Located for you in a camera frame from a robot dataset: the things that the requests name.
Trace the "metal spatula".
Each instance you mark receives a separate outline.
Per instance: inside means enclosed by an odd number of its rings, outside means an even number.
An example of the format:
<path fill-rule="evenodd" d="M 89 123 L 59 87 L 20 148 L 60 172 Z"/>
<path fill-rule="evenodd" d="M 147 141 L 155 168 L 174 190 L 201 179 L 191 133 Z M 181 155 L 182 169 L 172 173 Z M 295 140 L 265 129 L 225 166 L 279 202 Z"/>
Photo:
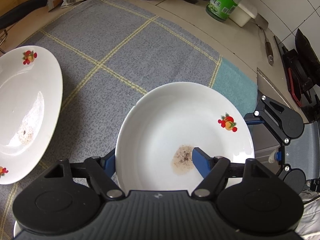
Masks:
<path fill-rule="evenodd" d="M 266 50 L 267 60 L 269 65 L 272 66 L 274 64 L 274 55 L 273 55 L 271 43 L 268 40 L 266 35 L 266 30 L 268 28 L 268 21 L 265 18 L 263 18 L 263 16 L 261 16 L 259 13 L 257 13 L 254 21 L 256 25 L 260 28 L 260 30 L 263 32 L 264 39 L 265 39 L 265 50 Z"/>

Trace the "black gas stove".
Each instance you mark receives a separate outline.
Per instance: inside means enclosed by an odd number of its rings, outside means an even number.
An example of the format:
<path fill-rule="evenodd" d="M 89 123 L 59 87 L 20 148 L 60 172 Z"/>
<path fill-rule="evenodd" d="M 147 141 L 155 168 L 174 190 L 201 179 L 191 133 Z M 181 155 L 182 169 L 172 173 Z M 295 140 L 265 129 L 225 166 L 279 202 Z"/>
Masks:
<path fill-rule="evenodd" d="M 308 38 L 297 30 L 295 49 L 288 50 L 278 37 L 274 37 L 286 76 L 287 89 L 308 122 L 319 120 L 319 59 Z"/>

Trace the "green pickle jar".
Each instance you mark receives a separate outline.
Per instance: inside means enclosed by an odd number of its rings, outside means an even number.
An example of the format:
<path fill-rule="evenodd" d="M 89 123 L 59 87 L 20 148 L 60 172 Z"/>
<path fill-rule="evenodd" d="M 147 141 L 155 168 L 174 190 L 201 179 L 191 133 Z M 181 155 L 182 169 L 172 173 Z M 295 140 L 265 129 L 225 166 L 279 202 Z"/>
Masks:
<path fill-rule="evenodd" d="M 241 0 L 210 0 L 206 12 L 217 21 L 224 22 L 240 2 Z"/>

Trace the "white plate back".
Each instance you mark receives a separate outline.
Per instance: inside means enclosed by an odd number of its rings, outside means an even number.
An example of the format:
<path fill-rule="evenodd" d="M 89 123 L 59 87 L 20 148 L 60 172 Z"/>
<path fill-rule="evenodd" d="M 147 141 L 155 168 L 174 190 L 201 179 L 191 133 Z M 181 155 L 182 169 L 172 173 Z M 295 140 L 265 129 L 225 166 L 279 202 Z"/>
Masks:
<path fill-rule="evenodd" d="M 56 57 L 39 46 L 1 56 L 1 184 L 27 176 L 44 155 L 60 115 L 63 79 Z"/>

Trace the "stained white plate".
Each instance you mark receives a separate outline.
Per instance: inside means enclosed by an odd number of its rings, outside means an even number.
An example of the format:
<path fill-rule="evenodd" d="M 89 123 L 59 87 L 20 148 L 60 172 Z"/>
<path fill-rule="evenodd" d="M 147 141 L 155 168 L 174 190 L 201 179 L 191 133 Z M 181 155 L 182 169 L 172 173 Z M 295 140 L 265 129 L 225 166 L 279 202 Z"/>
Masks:
<path fill-rule="evenodd" d="M 254 157 L 248 126 L 219 92 L 192 82 L 153 89 L 132 107 L 120 128 L 116 143 L 120 188 L 193 191 L 202 181 L 191 160 L 196 147 L 233 163 Z"/>

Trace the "grey teal dish towel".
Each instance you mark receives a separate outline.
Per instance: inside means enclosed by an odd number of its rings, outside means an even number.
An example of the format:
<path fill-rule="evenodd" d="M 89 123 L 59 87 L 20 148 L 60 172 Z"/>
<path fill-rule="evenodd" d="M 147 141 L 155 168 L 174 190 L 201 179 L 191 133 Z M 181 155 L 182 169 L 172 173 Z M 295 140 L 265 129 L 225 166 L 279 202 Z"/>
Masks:
<path fill-rule="evenodd" d="M 59 159 L 83 161 L 116 145 L 125 116 L 147 92 L 188 81 L 224 95 L 241 114 L 257 99 L 257 81 L 179 25 L 125 0 L 88 0 L 20 46 L 40 46 L 63 78 L 59 120 L 41 160 L 20 181 L 1 186 L 1 239 L 11 239 L 15 197 Z"/>

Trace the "white small container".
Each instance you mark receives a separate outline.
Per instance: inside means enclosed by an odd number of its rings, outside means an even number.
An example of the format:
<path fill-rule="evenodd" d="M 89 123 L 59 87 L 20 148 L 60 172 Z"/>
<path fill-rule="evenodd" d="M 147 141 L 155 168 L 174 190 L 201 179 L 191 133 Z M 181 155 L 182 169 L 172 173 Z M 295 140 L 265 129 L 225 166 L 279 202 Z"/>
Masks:
<path fill-rule="evenodd" d="M 255 19 L 257 14 L 256 7 L 249 0 L 242 0 L 229 18 L 239 27 L 243 27 L 249 20 Z"/>

